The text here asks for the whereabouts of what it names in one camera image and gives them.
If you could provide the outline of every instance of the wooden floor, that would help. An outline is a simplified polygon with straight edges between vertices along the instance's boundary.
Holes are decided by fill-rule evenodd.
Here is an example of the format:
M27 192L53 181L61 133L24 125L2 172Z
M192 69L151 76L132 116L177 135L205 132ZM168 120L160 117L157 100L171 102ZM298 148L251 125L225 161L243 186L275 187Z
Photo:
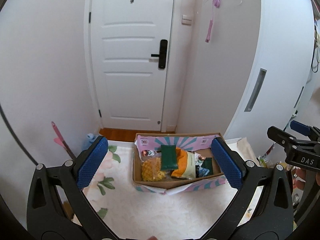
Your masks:
M103 128L100 130L100 134L111 141L122 141L122 142L134 142L136 138L136 133L162 133L160 131L138 131L138 130L121 130L121 129L111 129Z

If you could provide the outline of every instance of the light switch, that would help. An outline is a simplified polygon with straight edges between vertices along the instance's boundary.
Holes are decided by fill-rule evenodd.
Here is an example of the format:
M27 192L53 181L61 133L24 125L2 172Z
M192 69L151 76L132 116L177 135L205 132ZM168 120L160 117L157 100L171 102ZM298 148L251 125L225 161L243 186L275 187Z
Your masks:
M193 20L193 17L190 16L190 15L182 15L182 24L185 24L185 25L191 25L192 24L192 20Z

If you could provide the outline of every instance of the black cable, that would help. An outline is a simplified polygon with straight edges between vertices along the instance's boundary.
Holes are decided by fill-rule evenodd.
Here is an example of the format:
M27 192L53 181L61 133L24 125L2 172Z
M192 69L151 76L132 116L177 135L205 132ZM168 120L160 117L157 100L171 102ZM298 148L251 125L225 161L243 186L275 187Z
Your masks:
M315 46L314 49L313 49L312 62L311 62L311 70L313 71L313 73L317 73L318 70L319 70L319 53L320 53L320 52L319 52L319 44L318 44L318 41L317 41L317 38L318 38L317 34L318 34L318 32L317 32L317 27L316 27L316 25L315 25L315 45L316 45L316 46ZM317 70L314 71L314 70L313 70L313 60L315 59L316 48L318 49L318 50L317 50L317 57L316 57L316 59L317 59Z
M17 135L15 134L15 132L13 131L7 117L4 114L4 111L2 109L2 106L0 104L0 115L5 123L5 125L7 126L9 132L11 133L12 137L14 138L14 140L17 142L17 144L20 146L21 150L25 153L25 155L27 155L27 157L35 164L38 165L39 163L36 162L36 160L31 156L31 154L27 151L27 149L23 146L23 144L21 143L21 141L19 140L19 138L17 137Z

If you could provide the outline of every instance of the candy wrapper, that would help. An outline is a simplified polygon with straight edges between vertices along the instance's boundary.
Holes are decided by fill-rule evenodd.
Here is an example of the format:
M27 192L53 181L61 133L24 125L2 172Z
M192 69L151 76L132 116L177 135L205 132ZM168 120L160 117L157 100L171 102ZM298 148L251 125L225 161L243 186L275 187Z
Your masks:
M143 150L141 152L141 160L146 161L153 157L160 157L161 158L161 151L151 151L151 150Z
M202 178L202 177L208 176L209 172L210 172L210 170L208 170L208 169L198 167L197 174L198 174L199 178Z
M205 160L205 157L203 157L200 154L195 152L195 163L196 163L196 166L201 167L201 165L202 165L204 160Z

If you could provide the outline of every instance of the plastic bag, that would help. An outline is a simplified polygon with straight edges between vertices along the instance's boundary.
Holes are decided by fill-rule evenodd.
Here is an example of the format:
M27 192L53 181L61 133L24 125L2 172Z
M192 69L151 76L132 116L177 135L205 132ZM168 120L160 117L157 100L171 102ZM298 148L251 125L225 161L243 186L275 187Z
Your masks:
M142 163L142 180L159 181L166 177L166 173L161 171L161 159L159 157L150 158Z
M174 170L171 177L183 179L196 178L195 155L192 152L187 152L176 148L178 169Z

